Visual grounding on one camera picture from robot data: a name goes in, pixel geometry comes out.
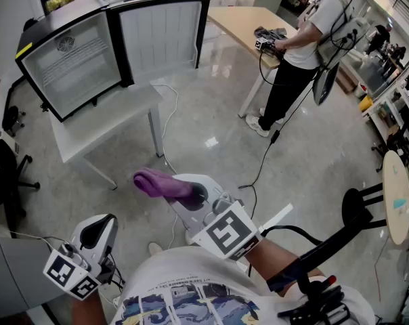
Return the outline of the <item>dark folded cloth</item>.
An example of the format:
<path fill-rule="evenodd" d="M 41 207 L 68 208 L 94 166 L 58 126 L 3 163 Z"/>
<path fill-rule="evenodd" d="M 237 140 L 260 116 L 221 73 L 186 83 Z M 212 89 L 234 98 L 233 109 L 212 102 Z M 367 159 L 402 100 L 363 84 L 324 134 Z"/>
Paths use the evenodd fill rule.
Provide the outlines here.
<path fill-rule="evenodd" d="M 255 29 L 254 35 L 257 38 L 265 38 L 271 40 L 284 40 L 286 39 L 287 32 L 285 28 L 275 28 L 275 29 L 266 29 L 262 26 L 259 26 Z"/>

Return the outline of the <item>black round stool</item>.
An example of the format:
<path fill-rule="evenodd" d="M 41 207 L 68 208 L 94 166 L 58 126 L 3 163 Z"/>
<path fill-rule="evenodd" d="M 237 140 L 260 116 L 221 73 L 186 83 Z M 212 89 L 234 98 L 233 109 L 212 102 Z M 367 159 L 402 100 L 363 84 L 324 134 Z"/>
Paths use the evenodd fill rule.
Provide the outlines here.
<path fill-rule="evenodd" d="M 16 132 L 25 127 L 22 118 L 26 116 L 24 111 L 19 110 L 17 106 L 11 106 L 7 109 L 3 117 L 3 130 L 10 136 L 15 137 Z"/>

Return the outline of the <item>person's left forearm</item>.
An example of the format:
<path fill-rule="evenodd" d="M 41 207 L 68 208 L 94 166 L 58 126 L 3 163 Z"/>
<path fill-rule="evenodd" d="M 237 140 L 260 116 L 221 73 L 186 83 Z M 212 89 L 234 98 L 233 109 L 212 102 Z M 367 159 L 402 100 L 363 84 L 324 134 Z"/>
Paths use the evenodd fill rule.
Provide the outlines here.
<path fill-rule="evenodd" d="M 83 301 L 75 299 L 72 302 L 72 325 L 107 325 L 97 291 Z"/>

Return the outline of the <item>white plastic grid rack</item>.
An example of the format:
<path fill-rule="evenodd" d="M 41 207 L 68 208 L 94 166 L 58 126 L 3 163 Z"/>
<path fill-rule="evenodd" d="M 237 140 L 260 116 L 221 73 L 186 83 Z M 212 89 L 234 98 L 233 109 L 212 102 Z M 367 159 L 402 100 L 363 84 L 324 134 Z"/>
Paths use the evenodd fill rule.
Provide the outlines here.
<path fill-rule="evenodd" d="M 107 44 L 101 38 L 95 38 L 67 52 L 42 72 L 43 85 L 50 84 L 69 70 L 101 54 L 107 48 Z"/>

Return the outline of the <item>purple cleaning cloth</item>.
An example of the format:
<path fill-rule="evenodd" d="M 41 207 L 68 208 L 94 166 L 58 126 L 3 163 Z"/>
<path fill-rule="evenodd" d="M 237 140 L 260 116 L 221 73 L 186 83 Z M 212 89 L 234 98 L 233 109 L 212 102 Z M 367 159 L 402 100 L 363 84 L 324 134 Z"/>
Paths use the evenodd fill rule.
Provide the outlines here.
<path fill-rule="evenodd" d="M 151 198 L 164 198 L 167 202 L 187 199 L 193 195 L 191 183 L 157 169 L 141 168 L 133 175 L 135 186 Z"/>

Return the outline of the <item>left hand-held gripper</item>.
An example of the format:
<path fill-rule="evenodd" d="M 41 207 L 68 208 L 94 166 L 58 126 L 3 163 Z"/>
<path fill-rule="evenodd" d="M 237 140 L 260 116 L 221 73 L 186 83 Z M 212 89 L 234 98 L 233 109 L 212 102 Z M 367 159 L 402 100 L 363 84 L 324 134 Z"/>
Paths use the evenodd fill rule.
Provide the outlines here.
<path fill-rule="evenodd" d="M 52 251 L 43 274 L 70 296 L 86 299 L 101 285 L 111 282 L 115 267 L 109 256 L 86 255 L 79 249 L 112 247 L 117 230 L 118 221 L 113 214 L 95 215 L 81 221 L 72 234 L 73 244 L 63 242 L 58 250 Z"/>

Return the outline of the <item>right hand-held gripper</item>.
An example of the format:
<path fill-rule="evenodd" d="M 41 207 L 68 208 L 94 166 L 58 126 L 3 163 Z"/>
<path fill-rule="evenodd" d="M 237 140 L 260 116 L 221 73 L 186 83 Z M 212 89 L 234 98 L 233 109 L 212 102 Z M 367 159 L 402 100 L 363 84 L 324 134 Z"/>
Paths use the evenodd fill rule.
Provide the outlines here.
<path fill-rule="evenodd" d="M 220 259 L 239 260 L 260 242 L 259 230 L 241 200 L 208 175 L 182 173 L 175 179 L 190 184 L 187 196 L 167 198 L 191 239 Z"/>

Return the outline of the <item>person's right forearm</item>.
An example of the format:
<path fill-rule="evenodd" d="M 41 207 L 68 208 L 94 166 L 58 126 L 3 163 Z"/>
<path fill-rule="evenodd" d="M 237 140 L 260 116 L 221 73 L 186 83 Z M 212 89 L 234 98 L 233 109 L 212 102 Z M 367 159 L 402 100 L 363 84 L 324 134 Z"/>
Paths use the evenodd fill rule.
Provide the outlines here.
<path fill-rule="evenodd" d="M 251 267 L 267 281 L 276 274 L 279 274 L 285 267 L 295 261 L 298 256 L 276 243 L 263 238 L 260 243 L 252 248 L 244 257 L 250 263 Z M 318 268 L 309 272 L 308 276 L 318 281 L 325 279 L 324 274 Z M 253 283 L 252 285 L 254 286 L 250 292 L 251 295 L 253 295 L 254 291 L 256 296 L 271 296 L 270 291 L 263 292 L 263 288 L 263 290 L 261 290 L 254 282 L 251 283 Z M 301 291 L 296 283 L 286 285 L 283 291 L 278 292 L 278 295 L 287 301 L 294 301 L 295 299 L 306 301 L 306 297 L 301 297 Z"/>

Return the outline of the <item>person's white printed t-shirt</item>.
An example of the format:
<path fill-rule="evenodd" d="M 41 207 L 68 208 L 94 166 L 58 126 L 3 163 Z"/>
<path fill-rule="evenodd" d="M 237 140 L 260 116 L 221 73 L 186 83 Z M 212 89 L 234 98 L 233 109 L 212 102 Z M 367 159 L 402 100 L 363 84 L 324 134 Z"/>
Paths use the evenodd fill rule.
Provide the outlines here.
<path fill-rule="evenodd" d="M 306 300 L 296 284 L 284 297 L 263 292 L 235 263 L 184 246 L 138 267 L 110 325 L 290 325 L 278 313 Z"/>

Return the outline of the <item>black slatted chair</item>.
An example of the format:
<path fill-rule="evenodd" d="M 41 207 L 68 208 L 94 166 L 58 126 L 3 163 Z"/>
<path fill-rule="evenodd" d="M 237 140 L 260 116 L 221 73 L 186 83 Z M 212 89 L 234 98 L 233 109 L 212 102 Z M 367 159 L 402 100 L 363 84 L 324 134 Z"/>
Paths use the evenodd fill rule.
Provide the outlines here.
<path fill-rule="evenodd" d="M 368 207 L 384 201 L 383 184 L 357 190 L 350 188 L 346 191 L 342 202 L 342 220 L 344 226 L 356 226 L 360 230 L 371 230 L 387 226 L 387 220 L 372 221 L 373 216 Z"/>

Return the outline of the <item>black mini fridge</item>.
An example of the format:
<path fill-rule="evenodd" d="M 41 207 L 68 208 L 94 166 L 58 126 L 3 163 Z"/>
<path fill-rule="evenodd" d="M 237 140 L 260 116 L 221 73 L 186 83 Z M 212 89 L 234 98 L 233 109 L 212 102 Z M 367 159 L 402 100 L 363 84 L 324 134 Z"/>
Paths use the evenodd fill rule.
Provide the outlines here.
<path fill-rule="evenodd" d="M 117 87 L 197 68 L 211 0 L 75 0 L 27 30 L 16 64 L 59 121 Z M 42 72 L 101 38 L 108 48 L 44 86 Z"/>

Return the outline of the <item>white rectangular table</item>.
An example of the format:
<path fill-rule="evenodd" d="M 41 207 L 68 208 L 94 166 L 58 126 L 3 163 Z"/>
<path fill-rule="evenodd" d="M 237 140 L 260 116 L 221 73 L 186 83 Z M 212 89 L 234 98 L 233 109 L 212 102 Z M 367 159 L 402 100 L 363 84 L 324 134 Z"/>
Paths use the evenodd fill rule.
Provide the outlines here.
<path fill-rule="evenodd" d="M 158 105 L 160 93 L 150 84 L 113 89 L 103 94 L 96 106 L 86 105 L 61 123 L 49 115 L 62 162 L 74 165 L 84 176 L 115 190 L 117 184 L 86 159 L 86 155 L 118 133 L 133 120 L 146 115 L 156 155 L 164 156 Z"/>

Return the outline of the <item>white storage shelving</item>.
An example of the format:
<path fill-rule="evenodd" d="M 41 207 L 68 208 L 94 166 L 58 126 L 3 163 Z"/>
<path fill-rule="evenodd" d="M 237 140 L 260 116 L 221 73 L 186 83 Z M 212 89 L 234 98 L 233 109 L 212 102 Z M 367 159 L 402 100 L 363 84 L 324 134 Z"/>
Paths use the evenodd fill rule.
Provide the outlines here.
<path fill-rule="evenodd" d="M 409 64 L 372 101 L 372 106 L 362 116 L 374 123 L 384 142 L 394 133 L 403 132 L 400 149 L 404 162 L 409 166 Z"/>

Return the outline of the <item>grey backpack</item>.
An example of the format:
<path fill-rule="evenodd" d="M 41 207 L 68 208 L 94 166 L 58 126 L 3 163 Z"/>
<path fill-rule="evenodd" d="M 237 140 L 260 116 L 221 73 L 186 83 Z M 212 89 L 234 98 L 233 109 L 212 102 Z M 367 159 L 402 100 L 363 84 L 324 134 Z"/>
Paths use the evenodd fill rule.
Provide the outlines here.
<path fill-rule="evenodd" d="M 321 65 L 314 79 L 312 92 L 317 106 L 329 96 L 337 77 L 340 61 L 368 32 L 367 19 L 357 17 L 344 22 L 319 43 L 317 48 Z"/>

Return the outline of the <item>round light wooden table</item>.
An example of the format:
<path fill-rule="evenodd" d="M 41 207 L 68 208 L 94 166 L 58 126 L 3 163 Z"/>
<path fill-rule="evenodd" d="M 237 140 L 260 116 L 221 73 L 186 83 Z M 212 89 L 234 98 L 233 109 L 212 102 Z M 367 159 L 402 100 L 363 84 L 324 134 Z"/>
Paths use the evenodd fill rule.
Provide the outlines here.
<path fill-rule="evenodd" d="M 390 150 L 383 159 L 383 202 L 389 235 L 401 245 L 409 232 L 409 179 L 399 155 Z"/>

